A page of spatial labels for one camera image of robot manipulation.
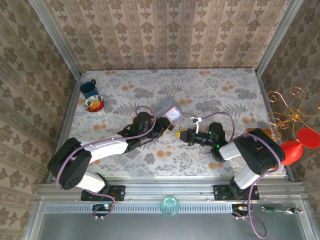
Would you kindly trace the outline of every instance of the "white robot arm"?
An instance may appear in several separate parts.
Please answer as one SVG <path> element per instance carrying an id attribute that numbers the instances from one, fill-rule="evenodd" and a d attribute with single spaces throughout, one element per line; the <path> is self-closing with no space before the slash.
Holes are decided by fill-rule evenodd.
<path id="1" fill-rule="evenodd" d="M 210 152 L 217 162 L 224 163 L 238 156 L 245 160 L 244 168 L 230 180 L 230 190 L 236 199 L 241 194 L 246 195 L 245 190 L 248 190 L 261 175 L 278 165 L 274 154 L 255 138 L 264 141 L 280 161 L 285 159 L 281 147 L 259 128 L 252 130 L 249 134 L 251 136 L 240 136 L 229 143 L 225 139 L 223 126 L 218 122 L 211 123 L 208 132 L 200 132 L 197 129 L 183 129 L 177 131 L 176 136 L 189 146 L 199 144 L 211 147 Z"/>
<path id="2" fill-rule="evenodd" d="M 110 185 L 103 176 L 87 169 L 90 163 L 111 155 L 128 153 L 160 138 L 167 130 L 171 131 L 173 128 L 172 122 L 166 117 L 154 118 L 147 112 L 140 112 L 132 124 L 112 138 L 96 142 L 79 142 L 74 137 L 69 138 L 55 153 L 47 167 L 53 176 L 58 178 L 57 181 L 63 189 L 77 187 L 99 193 Z"/>

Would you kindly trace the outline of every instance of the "screwdriver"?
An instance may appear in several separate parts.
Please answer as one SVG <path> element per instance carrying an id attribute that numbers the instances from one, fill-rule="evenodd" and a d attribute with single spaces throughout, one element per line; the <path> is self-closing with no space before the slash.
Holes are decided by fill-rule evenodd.
<path id="1" fill-rule="evenodd" d="M 265 213 L 276 213 L 276 212 L 282 212 L 282 213 L 288 213 L 288 214 L 303 213 L 302 209 L 299 207 L 289 207 L 288 209 L 279 210 L 272 206 L 262 206 L 261 210 L 262 212 L 265 212 Z"/>

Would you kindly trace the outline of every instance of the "metal corner post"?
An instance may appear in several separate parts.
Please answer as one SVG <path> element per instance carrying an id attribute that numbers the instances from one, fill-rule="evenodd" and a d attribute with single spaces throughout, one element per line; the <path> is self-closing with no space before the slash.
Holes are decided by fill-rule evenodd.
<path id="1" fill-rule="evenodd" d="M 72 96 L 71 96 L 71 99 L 69 102 L 68 110 L 66 111 L 65 119 L 64 119 L 62 129 L 60 132 L 60 137 L 59 137 L 58 143 L 56 145 L 56 149 L 55 149 L 56 152 L 69 137 L 71 127 L 72 127 L 72 122 L 73 122 L 76 108 L 77 108 L 77 102 L 79 99 L 80 85 L 81 85 L 81 80 L 78 80 L 75 82 Z M 52 173 L 49 172 L 48 177 L 46 179 L 46 183 L 50 184 L 53 180 L 53 177 L 54 176 L 52 175 Z"/>
<path id="2" fill-rule="evenodd" d="M 266 69 L 268 63 L 270 62 L 272 56 L 274 55 L 276 49 L 278 48 L 281 40 L 286 34 L 290 24 L 295 18 L 297 12 L 299 11 L 304 0 L 290 0 L 287 8 L 285 9 L 282 18 L 280 19 L 274 33 L 266 46 L 264 53 L 261 56 L 259 63 L 257 64 L 255 70 L 258 76 L 261 76 Z"/>
<path id="3" fill-rule="evenodd" d="M 57 47 L 58 51 L 62 55 L 64 61 L 68 65 L 71 73 L 73 74 L 76 81 L 80 79 L 81 70 L 75 60 L 72 52 L 70 51 L 67 43 L 64 41 L 63 37 L 61 36 L 54 20 L 52 19 L 45 3 L 43 0 L 30 0 L 30 4 L 34 8 L 36 14 L 39 16 L 41 22 L 43 23 L 46 31 L 49 33 L 50 37 L 52 38 L 55 46 Z"/>
<path id="4" fill-rule="evenodd" d="M 263 101 L 264 101 L 266 112 L 270 113 L 270 112 L 272 112 L 272 108 L 271 108 L 270 102 L 268 101 L 267 92 L 266 92 L 264 83 L 263 83 L 262 78 L 261 78 L 260 75 L 257 76 L 257 81 L 258 81 L 258 84 L 259 84 L 259 87 L 260 87 L 260 91 L 261 91 L 261 95 L 262 95 L 262 98 L 263 98 Z M 278 141 L 276 141 L 276 143 L 277 144 L 282 144 L 282 140 L 279 139 Z M 286 173 L 288 175 L 288 178 L 289 178 L 290 182 L 295 182 L 295 177 L 294 177 L 294 174 L 292 172 L 291 167 L 290 166 L 285 166 L 285 170 L 286 170 Z"/>

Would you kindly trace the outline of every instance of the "transparent bowl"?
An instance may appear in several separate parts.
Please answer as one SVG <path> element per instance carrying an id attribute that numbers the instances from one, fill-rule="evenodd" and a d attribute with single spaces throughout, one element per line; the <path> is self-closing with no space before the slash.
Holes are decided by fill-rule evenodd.
<path id="1" fill-rule="evenodd" d="M 173 196 L 167 196 L 161 202 L 161 212 L 166 216 L 174 216 L 179 212 L 179 201 Z"/>

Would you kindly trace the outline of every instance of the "red balloon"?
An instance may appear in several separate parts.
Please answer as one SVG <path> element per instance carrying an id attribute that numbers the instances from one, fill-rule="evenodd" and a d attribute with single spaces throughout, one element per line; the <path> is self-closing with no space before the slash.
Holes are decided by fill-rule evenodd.
<path id="1" fill-rule="evenodd" d="M 288 166 L 296 162 L 304 152 L 302 143 L 297 141 L 286 141 L 280 145 L 285 154 L 283 165 Z"/>
<path id="2" fill-rule="evenodd" d="M 320 135 L 308 127 L 301 128 L 298 131 L 297 139 L 307 148 L 316 149 L 320 147 Z"/>

